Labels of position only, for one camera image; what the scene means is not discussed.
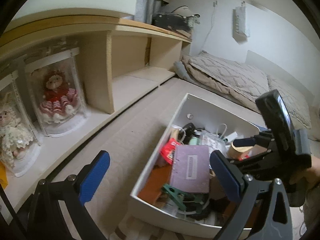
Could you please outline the right hand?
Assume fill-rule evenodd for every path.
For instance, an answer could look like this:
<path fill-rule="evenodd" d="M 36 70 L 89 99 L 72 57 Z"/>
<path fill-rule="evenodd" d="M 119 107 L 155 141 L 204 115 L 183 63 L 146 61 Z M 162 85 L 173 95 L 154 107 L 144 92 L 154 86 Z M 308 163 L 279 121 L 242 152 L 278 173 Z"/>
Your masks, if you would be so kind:
<path fill-rule="evenodd" d="M 290 184 L 298 183 L 302 178 L 306 179 L 308 190 L 311 190 L 319 185 L 319 178 L 320 178 L 320 160 L 316 156 L 311 156 L 311 167 L 298 170 L 290 178 Z"/>

